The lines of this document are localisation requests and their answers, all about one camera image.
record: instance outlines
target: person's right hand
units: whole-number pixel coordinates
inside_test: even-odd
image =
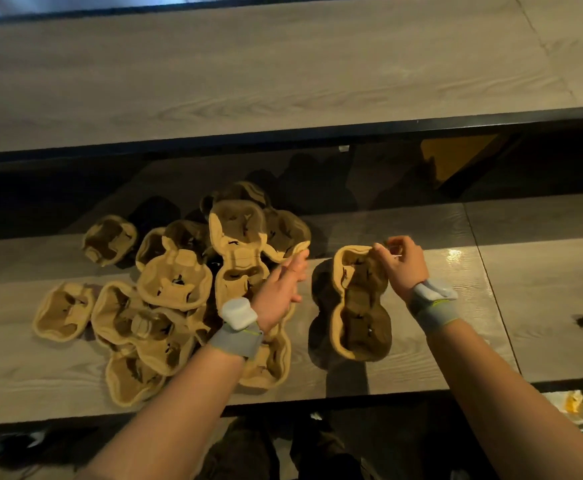
[[[429,278],[423,249],[408,235],[397,235],[387,240],[389,249],[382,244],[373,245],[396,294],[409,305],[414,286]]]

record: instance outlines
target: person's left hand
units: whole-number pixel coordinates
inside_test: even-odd
[[[267,281],[252,298],[252,309],[258,315],[258,326],[267,334],[287,313],[291,303],[299,303],[297,284],[307,279],[307,257],[309,250],[304,250],[274,269]]]

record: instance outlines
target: person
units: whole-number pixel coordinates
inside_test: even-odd
[[[503,480],[583,479],[583,433],[512,370],[446,300],[414,309],[414,288],[429,279],[424,253],[408,236],[374,245],[389,282],[415,314],[447,384]],[[267,332],[307,277],[304,251],[274,270],[252,299]],[[202,347],[77,476],[80,480],[187,479],[197,468],[245,365],[242,356]]]

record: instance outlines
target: wrist-worn device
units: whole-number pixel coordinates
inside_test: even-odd
[[[220,310],[224,324],[210,339],[209,345],[224,352],[253,358],[263,343],[258,315],[247,298],[233,298]]]
[[[445,280],[425,280],[413,292],[409,312],[425,334],[459,318],[454,305],[458,293]]]

